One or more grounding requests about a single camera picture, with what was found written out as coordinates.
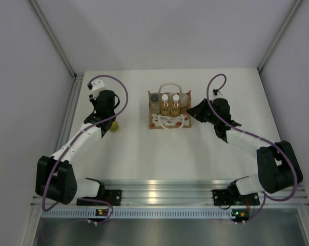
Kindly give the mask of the white cap amber bottle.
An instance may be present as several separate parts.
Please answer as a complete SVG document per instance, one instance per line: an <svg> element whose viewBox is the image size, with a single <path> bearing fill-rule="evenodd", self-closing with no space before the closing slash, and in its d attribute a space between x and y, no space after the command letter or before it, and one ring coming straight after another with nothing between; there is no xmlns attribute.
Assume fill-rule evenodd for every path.
<svg viewBox="0 0 309 246"><path fill-rule="evenodd" d="M173 95L171 104L171 116L178 117L180 115L180 96L178 94Z"/></svg>
<svg viewBox="0 0 309 246"><path fill-rule="evenodd" d="M162 116L169 116L170 114L169 96L167 94L161 96L160 113Z"/></svg>

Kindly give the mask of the red cap yellow liquid bottle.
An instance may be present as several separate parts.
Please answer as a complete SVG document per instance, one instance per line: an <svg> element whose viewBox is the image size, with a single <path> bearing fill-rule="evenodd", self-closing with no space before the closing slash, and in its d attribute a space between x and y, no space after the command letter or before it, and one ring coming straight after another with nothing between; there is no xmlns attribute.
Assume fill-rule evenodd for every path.
<svg viewBox="0 0 309 246"><path fill-rule="evenodd" d="M110 131L111 132L117 132L119 130L119 124L117 121L112 122Z"/></svg>

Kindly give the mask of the burlap watermelon print canvas bag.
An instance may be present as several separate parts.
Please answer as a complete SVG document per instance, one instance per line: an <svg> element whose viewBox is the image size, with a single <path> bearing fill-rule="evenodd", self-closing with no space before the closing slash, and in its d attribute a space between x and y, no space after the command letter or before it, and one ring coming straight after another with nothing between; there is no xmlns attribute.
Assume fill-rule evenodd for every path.
<svg viewBox="0 0 309 246"><path fill-rule="evenodd" d="M154 114L150 111L150 95L152 93L157 93L159 96L159 102L161 101L161 96L167 94L169 96L170 104L170 114L169 116L162 116L160 114ZM180 115L178 117L171 116L171 104L173 95L178 94L180 96ZM177 131L183 128L191 128L192 120L191 116L187 113L187 109L191 108L191 91L184 91L182 87L178 84L167 83L160 85L156 92L148 92L149 99L149 129L150 130L168 130Z"/></svg>

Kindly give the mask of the dark cap clear square bottle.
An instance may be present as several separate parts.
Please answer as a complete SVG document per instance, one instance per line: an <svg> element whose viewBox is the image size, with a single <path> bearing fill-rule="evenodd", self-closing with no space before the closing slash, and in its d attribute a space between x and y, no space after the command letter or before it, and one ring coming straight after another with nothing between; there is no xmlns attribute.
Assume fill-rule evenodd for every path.
<svg viewBox="0 0 309 246"><path fill-rule="evenodd" d="M160 114L160 102L157 93L152 93L150 95L150 111L154 114Z"/></svg>

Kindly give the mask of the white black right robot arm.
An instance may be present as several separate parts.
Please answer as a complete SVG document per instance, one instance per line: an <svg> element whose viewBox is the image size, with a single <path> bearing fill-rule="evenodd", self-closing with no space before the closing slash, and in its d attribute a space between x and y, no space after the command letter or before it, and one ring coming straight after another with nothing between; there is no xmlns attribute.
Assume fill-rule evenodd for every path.
<svg viewBox="0 0 309 246"><path fill-rule="evenodd" d="M303 181L303 174L292 145L288 141L272 142L248 131L232 120L230 105L224 98L204 99L197 106L187 110L195 120L211 123L216 136L224 142L245 151L256 160L257 173L237 179L228 186L229 198L233 203L242 203L248 195L262 192L266 198L279 191L292 188L290 200Z"/></svg>

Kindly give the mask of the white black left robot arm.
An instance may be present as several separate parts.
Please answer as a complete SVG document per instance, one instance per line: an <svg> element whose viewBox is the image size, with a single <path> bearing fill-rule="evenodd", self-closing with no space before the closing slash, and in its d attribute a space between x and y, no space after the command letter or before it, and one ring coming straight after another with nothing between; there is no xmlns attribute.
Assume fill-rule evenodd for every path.
<svg viewBox="0 0 309 246"><path fill-rule="evenodd" d="M92 179L77 179L73 167L80 163L86 152L112 127L115 118L99 123L114 115L119 97L111 90L102 90L96 99L90 99L93 112L84 120L80 130L57 152L42 156L37 163L37 195L62 204L73 199L88 198L96 205L106 198L104 183Z"/></svg>

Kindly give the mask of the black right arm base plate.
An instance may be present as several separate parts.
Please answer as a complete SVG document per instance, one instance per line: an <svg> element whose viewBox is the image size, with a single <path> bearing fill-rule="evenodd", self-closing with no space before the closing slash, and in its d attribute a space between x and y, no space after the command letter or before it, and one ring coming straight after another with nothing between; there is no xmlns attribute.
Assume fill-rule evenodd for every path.
<svg viewBox="0 0 309 246"><path fill-rule="evenodd" d="M248 195L234 196L227 189L212 190L214 206L231 207L231 206L258 206L260 205L257 193Z"/></svg>

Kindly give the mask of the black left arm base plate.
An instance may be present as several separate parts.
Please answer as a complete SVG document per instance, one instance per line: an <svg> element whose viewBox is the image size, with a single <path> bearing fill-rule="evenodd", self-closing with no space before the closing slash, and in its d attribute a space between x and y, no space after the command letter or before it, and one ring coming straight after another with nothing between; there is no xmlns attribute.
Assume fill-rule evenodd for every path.
<svg viewBox="0 0 309 246"><path fill-rule="evenodd" d="M120 206L122 190L101 189L95 197L82 197L77 199L78 206L106 205Z"/></svg>

